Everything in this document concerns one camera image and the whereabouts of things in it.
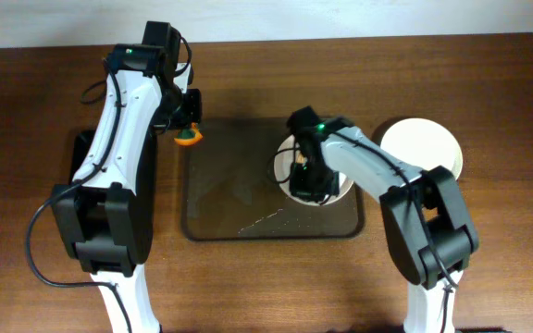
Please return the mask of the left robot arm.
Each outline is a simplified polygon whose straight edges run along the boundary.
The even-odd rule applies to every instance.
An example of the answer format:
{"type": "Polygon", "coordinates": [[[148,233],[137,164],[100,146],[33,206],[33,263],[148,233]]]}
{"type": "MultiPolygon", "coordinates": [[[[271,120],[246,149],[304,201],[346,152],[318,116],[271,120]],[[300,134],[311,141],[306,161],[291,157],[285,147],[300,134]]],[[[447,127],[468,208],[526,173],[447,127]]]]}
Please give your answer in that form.
{"type": "Polygon", "coordinates": [[[75,141],[70,182],[56,185],[52,210],[68,256],[101,291],[115,332],[159,332],[144,264],[153,241],[157,137],[202,138],[199,90],[187,44],[168,22],[149,21],[143,39],[117,44],[103,63],[105,105],[95,131],[75,141]]]}

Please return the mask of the white round plate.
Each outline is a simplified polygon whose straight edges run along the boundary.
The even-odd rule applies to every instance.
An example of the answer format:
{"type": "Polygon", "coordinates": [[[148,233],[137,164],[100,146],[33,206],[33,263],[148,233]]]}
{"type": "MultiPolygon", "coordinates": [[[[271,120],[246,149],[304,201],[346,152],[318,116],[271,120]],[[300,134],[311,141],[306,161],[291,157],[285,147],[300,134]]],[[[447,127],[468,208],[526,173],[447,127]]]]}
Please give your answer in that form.
{"type": "Polygon", "coordinates": [[[425,118],[407,118],[391,125],[380,147],[400,160],[425,170],[442,166],[459,179],[464,166],[462,148],[441,124],[425,118]]]}

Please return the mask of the cream round plate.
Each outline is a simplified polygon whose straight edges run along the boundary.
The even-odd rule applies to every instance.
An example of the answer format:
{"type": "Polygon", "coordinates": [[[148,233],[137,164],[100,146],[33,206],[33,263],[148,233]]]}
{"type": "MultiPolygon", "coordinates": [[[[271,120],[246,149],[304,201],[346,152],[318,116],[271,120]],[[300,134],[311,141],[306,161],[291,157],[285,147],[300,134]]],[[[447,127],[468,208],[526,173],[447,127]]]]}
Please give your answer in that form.
{"type": "Polygon", "coordinates": [[[321,159],[307,157],[293,135],[286,138],[272,161],[274,181],[299,204],[330,205],[338,202],[353,187],[353,181],[327,167],[321,159]]]}

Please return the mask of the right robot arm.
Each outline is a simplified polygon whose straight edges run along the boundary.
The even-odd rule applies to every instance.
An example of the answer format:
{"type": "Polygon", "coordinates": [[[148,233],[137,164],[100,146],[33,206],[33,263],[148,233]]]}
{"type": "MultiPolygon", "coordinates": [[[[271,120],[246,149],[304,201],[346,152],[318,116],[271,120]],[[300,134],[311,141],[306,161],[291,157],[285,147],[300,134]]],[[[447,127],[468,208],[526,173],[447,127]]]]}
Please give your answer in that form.
{"type": "Polygon", "coordinates": [[[443,166],[412,166],[370,141],[345,117],[323,119],[310,106],[287,120],[290,195],[324,205],[345,175],[380,206],[392,262],[408,282],[406,332],[453,332],[455,294],[479,247],[457,180],[443,166]]]}

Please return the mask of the orange green scrub sponge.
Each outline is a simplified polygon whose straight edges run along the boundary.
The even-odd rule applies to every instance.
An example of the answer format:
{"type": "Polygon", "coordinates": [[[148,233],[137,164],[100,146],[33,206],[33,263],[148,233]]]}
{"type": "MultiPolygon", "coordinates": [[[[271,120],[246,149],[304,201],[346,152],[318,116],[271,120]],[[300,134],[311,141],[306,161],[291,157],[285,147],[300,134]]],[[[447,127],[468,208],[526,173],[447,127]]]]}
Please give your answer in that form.
{"type": "Polygon", "coordinates": [[[203,138],[197,123],[192,123],[190,127],[180,129],[174,138],[174,142],[179,146],[192,146],[203,138]]]}

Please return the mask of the brown plastic serving tray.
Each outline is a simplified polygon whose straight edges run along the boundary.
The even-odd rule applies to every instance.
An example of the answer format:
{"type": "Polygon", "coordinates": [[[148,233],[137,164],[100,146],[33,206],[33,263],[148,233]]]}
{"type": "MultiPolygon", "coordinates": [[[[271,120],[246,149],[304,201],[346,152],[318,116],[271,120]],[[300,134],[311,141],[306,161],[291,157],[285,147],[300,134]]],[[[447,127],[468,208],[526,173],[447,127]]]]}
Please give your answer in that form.
{"type": "Polygon", "coordinates": [[[286,194],[292,137],[283,118],[211,118],[187,148],[181,228],[192,241],[349,239],[366,224],[351,185],[323,206],[286,194]]]}

